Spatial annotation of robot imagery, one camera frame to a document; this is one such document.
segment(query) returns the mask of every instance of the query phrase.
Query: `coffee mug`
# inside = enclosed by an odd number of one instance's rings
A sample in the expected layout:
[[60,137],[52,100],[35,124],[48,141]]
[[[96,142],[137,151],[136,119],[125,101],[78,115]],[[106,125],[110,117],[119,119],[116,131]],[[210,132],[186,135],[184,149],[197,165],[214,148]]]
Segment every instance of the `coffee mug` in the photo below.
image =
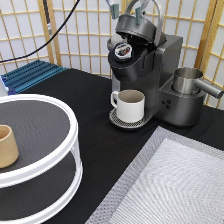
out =
[[116,108],[117,117],[126,123],[134,123],[144,117],[145,96],[137,90],[114,91],[111,104]]
[[18,156],[19,151],[12,129],[7,125],[0,125],[0,168],[11,165]]

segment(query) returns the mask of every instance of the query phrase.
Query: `black tablecloth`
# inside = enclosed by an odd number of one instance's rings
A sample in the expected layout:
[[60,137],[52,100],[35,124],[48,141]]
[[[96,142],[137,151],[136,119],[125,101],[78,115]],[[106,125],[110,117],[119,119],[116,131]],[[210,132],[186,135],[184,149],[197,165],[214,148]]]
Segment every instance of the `black tablecloth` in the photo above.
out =
[[109,121],[111,80],[78,70],[64,71],[24,91],[58,98],[79,123],[83,179],[71,202],[48,224],[85,223],[158,126],[224,150],[224,111],[203,107],[191,128],[152,120],[136,132],[123,132]]

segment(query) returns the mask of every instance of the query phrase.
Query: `white mug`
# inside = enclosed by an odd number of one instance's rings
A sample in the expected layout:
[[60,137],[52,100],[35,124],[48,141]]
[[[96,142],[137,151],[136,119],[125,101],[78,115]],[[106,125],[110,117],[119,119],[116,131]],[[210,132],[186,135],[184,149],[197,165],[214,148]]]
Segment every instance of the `white mug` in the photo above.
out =
[[117,117],[126,123],[134,123],[144,117],[145,96],[137,90],[114,91],[111,104],[117,109]]

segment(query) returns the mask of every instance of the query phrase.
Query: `black cable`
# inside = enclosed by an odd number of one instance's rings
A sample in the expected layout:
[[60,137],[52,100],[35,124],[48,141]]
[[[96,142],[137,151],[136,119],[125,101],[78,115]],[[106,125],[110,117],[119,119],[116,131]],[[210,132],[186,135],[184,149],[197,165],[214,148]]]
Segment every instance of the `black cable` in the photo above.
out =
[[68,17],[66,18],[66,20],[62,23],[62,25],[59,27],[59,29],[56,31],[56,33],[51,37],[51,39],[45,43],[44,45],[42,45],[41,47],[39,47],[37,50],[33,51],[32,53],[22,56],[22,57],[18,57],[18,58],[12,58],[12,59],[7,59],[4,61],[0,61],[0,63],[4,63],[4,62],[8,62],[8,61],[15,61],[15,60],[19,60],[19,59],[23,59],[23,58],[27,58],[35,53],[37,53],[39,50],[41,50],[42,48],[46,47],[56,36],[57,34],[61,31],[61,29],[63,28],[63,26],[68,22],[69,18],[71,17],[73,11],[76,9],[76,6],[79,4],[80,0],[78,0],[74,7],[72,8],[71,12],[69,13]]

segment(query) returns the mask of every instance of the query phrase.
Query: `coffee maker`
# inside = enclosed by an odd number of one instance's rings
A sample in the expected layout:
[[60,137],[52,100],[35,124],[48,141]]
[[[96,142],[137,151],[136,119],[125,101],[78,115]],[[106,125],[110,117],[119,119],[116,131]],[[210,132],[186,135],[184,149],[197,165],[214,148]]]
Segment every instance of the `coffee maker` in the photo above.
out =
[[[136,18],[137,16],[131,15],[137,1],[132,0],[129,3],[116,26],[116,33],[131,45],[131,56],[120,60],[116,56],[119,43],[112,46],[109,40],[108,61],[113,71],[113,91],[141,91],[145,95],[146,116],[142,124],[140,122],[133,126],[116,119],[113,110],[110,120],[117,127],[125,129],[142,127],[151,117],[179,127],[192,126],[200,119],[206,92],[213,93],[210,90],[215,87],[205,84],[205,88],[202,87],[192,94],[182,94],[174,90],[174,74],[178,68],[183,38],[162,32],[164,13],[156,0],[153,2],[159,14],[157,27],[144,16]],[[216,90],[220,93],[217,96],[221,97],[222,90]]]

